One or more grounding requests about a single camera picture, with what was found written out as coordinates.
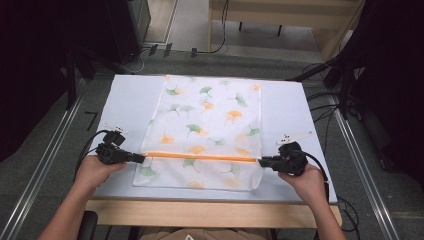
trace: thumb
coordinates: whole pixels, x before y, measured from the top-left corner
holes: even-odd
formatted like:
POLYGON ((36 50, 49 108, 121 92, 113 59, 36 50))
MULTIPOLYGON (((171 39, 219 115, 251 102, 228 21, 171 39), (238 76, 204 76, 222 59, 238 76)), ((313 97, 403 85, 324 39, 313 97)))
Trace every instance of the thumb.
POLYGON ((291 176, 291 175, 289 175, 289 174, 287 174, 287 173, 282 173, 282 172, 279 172, 278 173, 278 176, 281 178, 281 179, 283 179, 284 181, 286 181, 287 183, 289 183, 290 185, 293 183, 293 181, 294 181, 294 177, 293 176, 291 176))
POLYGON ((128 165, 127 162, 122 162, 122 163, 118 163, 118 164, 108 165, 109 172, 110 173, 113 173, 113 172, 121 171, 122 169, 126 168, 127 165, 128 165))

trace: white table surface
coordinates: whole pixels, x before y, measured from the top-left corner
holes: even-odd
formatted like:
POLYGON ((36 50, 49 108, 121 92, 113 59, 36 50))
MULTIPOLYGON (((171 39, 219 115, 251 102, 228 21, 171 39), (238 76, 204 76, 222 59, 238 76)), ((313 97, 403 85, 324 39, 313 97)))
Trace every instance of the white table surface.
MULTIPOLYGON (((315 156, 327 172, 330 181, 330 202, 337 202, 315 126, 300 83, 284 81, 228 78, 231 81, 249 81, 262 86, 262 156, 278 155, 275 142, 284 134, 312 131, 312 136, 297 141, 302 150, 315 156)), ((130 152, 139 152, 147 125, 152 117, 164 76, 116 75, 103 109, 98 131, 108 129, 104 124, 127 131, 120 146, 130 152)), ((104 134, 93 141, 92 148, 102 142, 104 134)), ((112 174, 95 192, 94 197, 119 199, 167 199, 246 202, 301 202, 294 189, 267 168, 259 187, 253 191, 218 191, 180 188, 134 187, 135 163, 112 174)))

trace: green leaf print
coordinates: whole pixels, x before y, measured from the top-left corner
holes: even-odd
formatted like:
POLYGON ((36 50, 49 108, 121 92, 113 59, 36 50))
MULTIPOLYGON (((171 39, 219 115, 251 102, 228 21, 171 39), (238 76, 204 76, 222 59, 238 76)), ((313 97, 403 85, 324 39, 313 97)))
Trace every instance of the green leaf print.
POLYGON ((202 94, 202 93, 206 93, 209 97, 212 97, 210 94, 209 94, 209 91, 211 90, 212 88, 211 87, 204 87, 204 88, 202 88, 202 89, 200 89, 200 91, 199 91, 199 93, 200 94, 202 94))
POLYGON ((178 105, 178 104, 172 104, 169 107, 168 112, 176 112, 178 114, 178 116, 180 116, 180 113, 177 110, 179 107, 180 107, 180 105, 178 105))
POLYGON ((187 113, 187 118, 189 117, 189 113, 190 113, 190 111, 192 111, 192 110, 194 110, 194 107, 189 106, 189 105, 185 105, 185 106, 182 106, 182 107, 180 108, 180 111, 183 111, 183 112, 186 112, 186 113, 187 113))
POLYGON ((174 89, 166 89, 166 93, 171 96, 178 95, 179 93, 177 92, 177 87, 178 85, 174 89))
POLYGON ((240 176, 240 165, 238 163, 235 162, 231 162, 231 169, 228 172, 221 172, 221 173, 232 173, 234 174, 235 177, 239 177, 240 176))
POLYGON ((212 142, 214 142, 215 145, 217 145, 217 146, 224 146, 225 145, 225 140, 223 138, 221 138, 221 139, 219 139, 217 141, 215 141, 215 140, 213 140, 211 138, 209 138, 209 140, 211 140, 212 142))
POLYGON ((250 132, 248 134, 246 134, 247 136, 254 136, 256 134, 259 134, 261 132, 261 129, 259 128, 250 128, 250 132))
POLYGON ((140 168, 140 174, 146 177, 154 176, 156 175, 156 171, 152 169, 152 166, 148 167, 141 167, 140 168))
POLYGON ((187 137, 188 137, 188 135, 190 135, 190 133, 191 132, 197 132, 197 133, 200 133, 200 131, 202 130, 202 128, 200 128, 198 125, 196 125, 196 124, 189 124, 189 125, 187 125, 186 127, 188 127, 188 129, 190 129, 190 131, 188 132, 188 134, 187 134, 187 137))
POLYGON ((228 84, 230 84, 230 81, 221 81, 221 84, 224 86, 228 86, 228 84))
POLYGON ((191 167, 193 167, 193 169, 194 170, 196 170, 196 172, 198 172, 198 173, 200 173, 197 169, 196 169, 196 167, 194 166, 194 162, 196 161, 196 159, 192 159, 192 158, 186 158, 186 159, 184 159, 184 162, 183 162, 183 168, 186 168, 187 166, 191 166, 191 167))
POLYGON ((237 100, 237 103, 242 107, 247 107, 246 102, 244 101, 243 96, 240 93, 237 93, 237 96, 235 98, 237 100))

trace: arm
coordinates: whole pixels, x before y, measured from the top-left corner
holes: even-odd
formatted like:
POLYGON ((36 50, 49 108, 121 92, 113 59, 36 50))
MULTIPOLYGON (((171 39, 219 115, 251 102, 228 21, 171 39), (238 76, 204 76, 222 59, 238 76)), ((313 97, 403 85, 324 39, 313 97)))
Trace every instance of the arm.
POLYGON ((111 173, 122 170, 125 166, 126 163, 104 165, 97 156, 85 157, 74 185, 38 239, 76 239, 91 195, 111 173))
POLYGON ((309 206, 321 240, 346 239, 327 203, 324 178, 317 167, 306 165, 305 172, 298 177, 286 173, 278 173, 278 176, 292 185, 299 197, 309 206))

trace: white cloth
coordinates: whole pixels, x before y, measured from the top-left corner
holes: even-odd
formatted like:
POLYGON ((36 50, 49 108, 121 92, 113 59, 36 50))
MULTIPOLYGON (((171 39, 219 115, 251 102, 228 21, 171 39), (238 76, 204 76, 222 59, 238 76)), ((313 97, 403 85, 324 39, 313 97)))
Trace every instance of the white cloth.
POLYGON ((189 157, 147 157, 137 166, 133 185, 236 191, 257 188, 263 169, 256 161, 206 160, 202 156, 260 157, 261 86, 171 75, 165 80, 141 153, 189 157))

